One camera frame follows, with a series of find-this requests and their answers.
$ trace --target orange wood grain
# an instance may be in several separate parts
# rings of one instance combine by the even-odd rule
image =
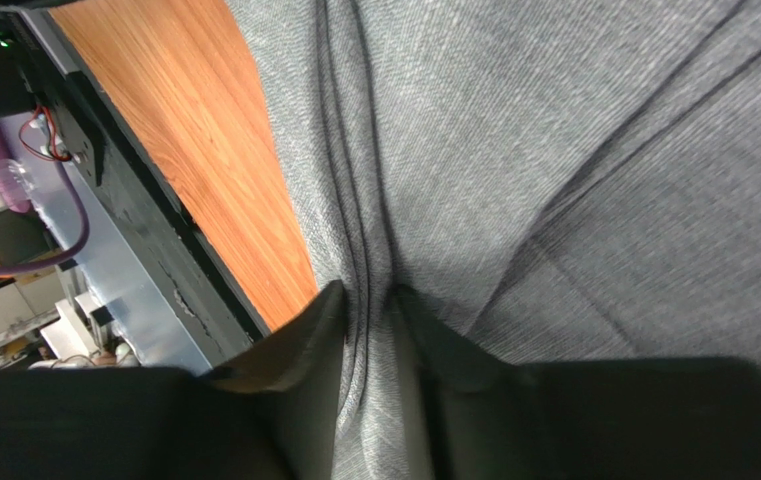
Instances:
[[[51,11],[272,330],[315,296],[261,82],[223,0]]]

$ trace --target black metal frame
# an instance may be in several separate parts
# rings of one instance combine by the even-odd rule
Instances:
[[[384,316],[411,478],[761,480],[761,371],[747,362],[512,366],[410,290],[390,292]],[[347,320],[332,283],[205,383],[175,369],[1,372],[0,478],[328,479]]]
[[[200,322],[205,332],[210,322],[236,321],[247,334],[247,348],[269,334],[130,127],[94,88],[84,62],[75,58],[81,71],[62,74],[19,14],[0,20],[10,25],[8,40],[31,91],[54,112],[65,143],[79,154],[82,176],[177,316]]]

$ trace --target gray trousers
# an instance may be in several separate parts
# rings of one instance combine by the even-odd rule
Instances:
[[[761,0],[230,0],[350,335],[339,478],[405,478],[393,283],[511,362],[761,363]]]

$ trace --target red wire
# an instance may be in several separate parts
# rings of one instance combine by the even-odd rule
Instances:
[[[69,160],[70,159],[69,155],[66,155],[66,156],[62,157],[58,153],[58,146],[57,146],[57,144],[55,142],[55,140],[57,139],[57,133],[58,132],[57,132],[57,128],[55,127],[55,120],[52,118],[51,112],[49,112],[49,109],[46,108],[46,107],[40,107],[40,109],[43,110],[43,115],[45,115],[46,119],[49,121],[49,134],[50,134],[50,136],[49,136],[49,149],[52,152],[52,156],[56,160],[60,160],[62,162],[65,162],[65,161]]]
[[[22,138],[22,134],[25,132],[25,127],[27,127],[28,124],[31,123],[35,118],[37,118],[37,116],[39,114],[40,114],[40,108],[38,107],[37,110],[34,112],[34,115],[31,115],[31,118],[28,119],[27,122],[23,123],[21,127],[19,127],[19,142],[22,143],[22,146],[25,147],[26,150],[31,152],[32,155],[34,155],[34,156],[36,156],[38,158],[42,158],[43,160],[48,160],[50,162],[55,162],[57,160],[55,160],[54,158],[49,157],[47,155],[43,155],[42,153],[34,150],[33,148],[31,148],[31,145],[28,145],[25,142],[25,139]]]
[[[46,120],[49,123],[49,144],[50,144],[49,153],[51,155],[44,155],[43,153],[38,152],[33,147],[28,145],[25,142],[25,139],[22,138],[22,134],[25,132],[25,127],[27,127],[28,124],[31,123],[35,118],[37,118],[41,113],[46,116]],[[19,141],[22,143],[25,149],[31,152],[31,154],[33,154],[34,156],[41,158],[43,160],[51,161],[51,162],[64,162],[69,160],[70,157],[68,155],[66,157],[62,157],[60,156],[60,154],[58,154],[57,145],[55,145],[56,138],[57,138],[57,130],[55,129],[55,122],[52,119],[52,116],[51,116],[51,113],[49,113],[49,110],[42,105],[38,106],[37,110],[34,111],[34,114],[31,115],[31,118],[28,119],[27,122],[23,123],[21,127],[19,127]]]

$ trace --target cable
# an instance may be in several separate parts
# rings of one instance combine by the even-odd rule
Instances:
[[[86,355],[78,354],[78,355],[73,355],[71,357],[67,357],[67,358],[64,358],[64,359],[57,359],[57,360],[55,360],[55,363],[53,363],[52,366],[49,367],[49,369],[55,368],[55,365],[57,365],[57,364],[64,364],[64,363],[72,360],[73,358],[83,358],[83,359],[87,360],[87,362],[90,364],[90,366],[92,366],[92,367],[96,366],[96,364],[93,363],[93,360],[91,360],[90,357],[88,357]]]
[[[61,156],[58,153],[58,146],[57,146],[57,136],[58,136],[58,130],[55,127],[55,120],[52,118],[52,112],[49,111],[46,107],[40,107],[43,110],[43,115],[46,116],[46,120],[49,122],[49,152],[51,152],[52,157],[55,158],[55,160],[59,160],[61,162],[68,161],[71,157],[69,155]]]
[[[127,358],[129,358],[130,356],[133,356],[133,355],[134,355],[134,352],[132,352],[131,350],[129,350],[128,352],[126,352],[126,354],[125,354],[125,355],[123,355],[123,358],[121,358],[121,359],[119,359],[119,360],[115,361],[115,362],[114,362],[114,365],[120,366],[120,364],[121,364],[121,363],[125,362]]]
[[[31,152],[31,155],[34,155],[37,158],[42,158],[43,160],[48,160],[50,162],[57,161],[56,158],[52,158],[48,155],[44,155],[41,152],[38,152],[34,150],[34,148],[31,147],[31,145],[28,145],[27,142],[25,142],[25,139],[22,138],[22,134],[25,133],[25,127],[28,126],[34,119],[36,119],[38,116],[40,116],[40,113],[42,113],[43,107],[37,107],[37,110],[34,111],[34,115],[31,115],[31,118],[28,119],[27,122],[23,123],[21,127],[19,127],[19,142],[22,143],[22,146],[25,147],[26,150]]]
[[[28,143],[25,142],[25,139],[22,138],[22,134],[25,132],[25,127],[27,127],[31,122],[39,117],[40,114],[43,114],[43,116],[46,117],[46,123],[49,126],[49,144],[46,146],[46,150],[48,150],[49,155],[38,152],[32,146],[28,145]],[[58,130],[57,127],[55,127],[55,120],[52,118],[52,113],[48,108],[42,105],[38,106],[37,109],[34,110],[34,115],[31,115],[31,118],[29,118],[27,122],[23,123],[21,127],[19,127],[19,141],[22,143],[22,146],[24,146],[26,150],[31,152],[32,155],[42,158],[43,160],[49,160],[51,162],[69,161],[72,157],[69,155],[62,156],[60,153],[58,153],[57,136]]]
[[[75,191],[75,187],[72,186],[72,181],[69,179],[69,175],[66,173],[66,168],[63,162],[56,162],[58,175],[61,178],[61,183],[72,195],[72,202],[75,204],[75,209],[78,212],[78,218],[81,221],[81,233],[78,235],[78,240],[65,250],[54,257],[47,258],[45,260],[39,260],[31,263],[24,263],[22,265],[14,265],[11,267],[0,267],[0,277],[22,275],[25,273],[35,272],[44,268],[53,267],[59,263],[65,262],[72,257],[78,255],[87,243],[87,239],[90,237],[90,219],[87,217],[87,211],[84,209],[84,203],[81,201],[81,197],[78,196],[78,192]]]

